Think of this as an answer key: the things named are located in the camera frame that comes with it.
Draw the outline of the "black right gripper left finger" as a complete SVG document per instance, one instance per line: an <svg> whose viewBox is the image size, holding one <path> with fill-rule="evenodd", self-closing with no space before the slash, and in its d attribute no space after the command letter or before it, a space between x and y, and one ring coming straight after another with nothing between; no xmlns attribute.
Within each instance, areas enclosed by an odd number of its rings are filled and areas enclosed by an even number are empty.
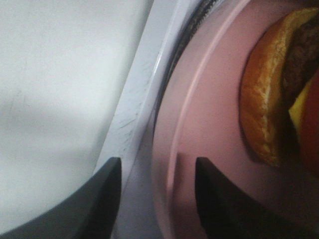
<svg viewBox="0 0 319 239"><path fill-rule="evenodd" d="M111 157L70 197L2 239L109 239L119 210L122 164Z"/></svg>

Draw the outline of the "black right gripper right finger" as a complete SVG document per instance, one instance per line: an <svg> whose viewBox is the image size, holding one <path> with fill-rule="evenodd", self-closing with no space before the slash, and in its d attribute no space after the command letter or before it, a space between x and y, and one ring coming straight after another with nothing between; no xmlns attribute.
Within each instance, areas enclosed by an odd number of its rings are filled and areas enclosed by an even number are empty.
<svg viewBox="0 0 319 239"><path fill-rule="evenodd" d="M200 224L210 239L317 239L318 233L274 214L237 188L206 157L195 163Z"/></svg>

